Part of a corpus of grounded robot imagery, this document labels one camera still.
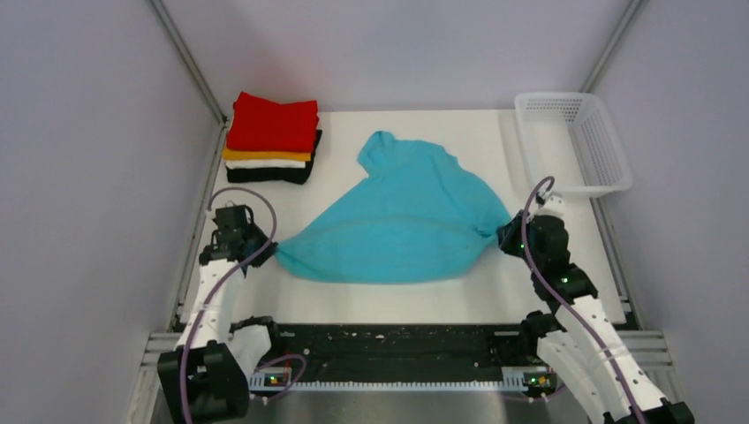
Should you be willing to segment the turquoise t shirt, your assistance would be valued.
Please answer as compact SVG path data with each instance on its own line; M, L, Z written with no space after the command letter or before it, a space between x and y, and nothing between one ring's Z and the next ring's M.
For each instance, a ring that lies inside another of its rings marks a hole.
M374 132L366 172L276 258L290 274L347 284L413 284L469 271L511 220L500 197L444 147Z

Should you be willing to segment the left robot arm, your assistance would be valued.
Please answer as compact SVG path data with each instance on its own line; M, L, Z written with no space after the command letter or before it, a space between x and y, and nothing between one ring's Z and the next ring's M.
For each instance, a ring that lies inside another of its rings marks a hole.
M240 332L232 343L231 317L247 269L269 258L274 243L248 206L219 208L216 228L198 256L199 283L185 328L170 352L161 354L157 374L176 423L217 423L240 418L250 402L248 372L272 365L283 341L265 322Z

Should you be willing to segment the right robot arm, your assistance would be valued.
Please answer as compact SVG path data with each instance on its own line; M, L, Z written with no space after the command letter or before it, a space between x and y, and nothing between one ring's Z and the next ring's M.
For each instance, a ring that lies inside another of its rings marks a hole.
M604 311L587 273L571 261L557 216L519 211L497 231L500 250L521 259L549 307L521 322L520 357L550 366L591 423L693 423L647 376Z

